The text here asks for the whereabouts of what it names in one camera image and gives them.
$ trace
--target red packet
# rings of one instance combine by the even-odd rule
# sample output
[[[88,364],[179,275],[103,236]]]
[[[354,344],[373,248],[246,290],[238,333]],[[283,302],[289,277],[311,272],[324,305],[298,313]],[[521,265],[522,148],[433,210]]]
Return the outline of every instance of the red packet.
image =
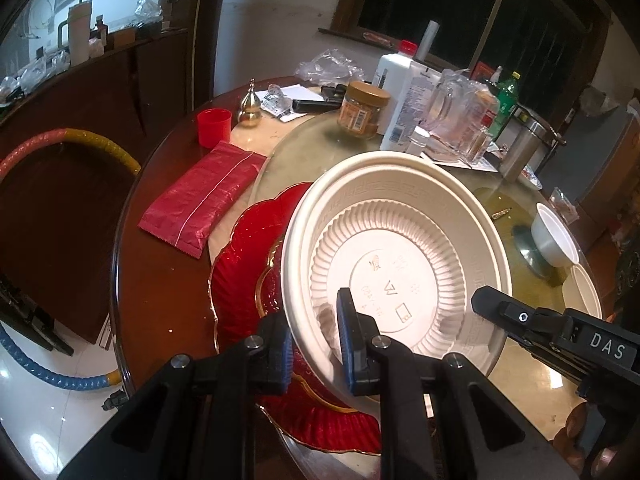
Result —
[[[211,231],[255,180],[265,160],[220,142],[149,206],[138,227],[200,258]]]

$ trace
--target green soda bottle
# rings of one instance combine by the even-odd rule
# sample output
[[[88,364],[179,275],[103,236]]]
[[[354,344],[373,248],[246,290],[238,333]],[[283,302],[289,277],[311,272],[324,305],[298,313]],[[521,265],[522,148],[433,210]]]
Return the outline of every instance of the green soda bottle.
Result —
[[[520,74],[513,72],[510,78],[498,83],[498,88],[500,89],[500,93],[498,94],[500,108],[498,108],[498,113],[495,116],[494,122],[489,127],[489,133],[493,140],[495,140],[498,134],[500,134],[502,126],[509,118],[511,110],[518,102],[518,79],[520,79]]]

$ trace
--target white bowl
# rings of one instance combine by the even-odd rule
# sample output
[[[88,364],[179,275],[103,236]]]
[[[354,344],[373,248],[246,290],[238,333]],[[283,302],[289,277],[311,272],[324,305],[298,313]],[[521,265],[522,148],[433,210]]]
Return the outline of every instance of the white bowl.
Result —
[[[453,176],[395,152],[356,155],[321,176],[298,204],[282,257],[284,310],[311,369],[342,402],[353,397],[342,370],[335,320],[338,288],[359,312],[415,352],[461,352],[488,374],[504,332],[473,313],[476,288],[511,294],[504,247],[484,208]]]
[[[602,319],[598,293],[583,266],[573,266],[569,271],[569,275],[562,284],[562,298],[565,307]]]
[[[537,204],[538,214],[531,226],[536,247],[546,261],[554,267],[577,265],[578,249],[562,220],[544,204]]]

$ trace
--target red glass plate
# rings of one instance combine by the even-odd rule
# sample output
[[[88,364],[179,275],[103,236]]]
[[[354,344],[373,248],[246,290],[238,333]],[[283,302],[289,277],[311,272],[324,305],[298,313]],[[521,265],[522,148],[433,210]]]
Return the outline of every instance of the red glass plate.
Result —
[[[209,297],[216,316],[216,348],[223,351],[255,333],[261,316],[282,307],[282,239],[309,183],[248,208],[216,258]],[[326,452],[380,452],[375,418],[344,405],[322,386],[294,347],[293,378],[282,397],[260,397],[264,413],[282,431]]]

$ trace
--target red cup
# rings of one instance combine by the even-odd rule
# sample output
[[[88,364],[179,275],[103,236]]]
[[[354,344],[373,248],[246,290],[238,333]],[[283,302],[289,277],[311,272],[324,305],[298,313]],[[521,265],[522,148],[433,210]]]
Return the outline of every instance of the red cup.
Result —
[[[231,140],[231,112],[224,108],[201,111],[197,117],[198,142],[203,148],[212,150],[220,140]]]

